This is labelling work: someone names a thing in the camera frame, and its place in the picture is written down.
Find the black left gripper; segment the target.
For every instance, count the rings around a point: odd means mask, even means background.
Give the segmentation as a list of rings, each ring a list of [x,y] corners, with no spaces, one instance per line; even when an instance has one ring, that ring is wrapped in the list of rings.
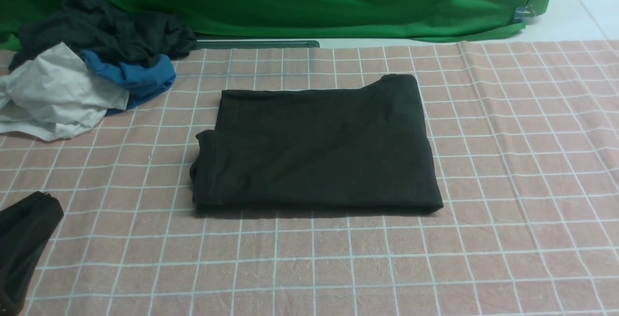
[[[0,303],[3,316],[24,309],[34,270],[64,212],[58,199],[35,191],[0,212]]]

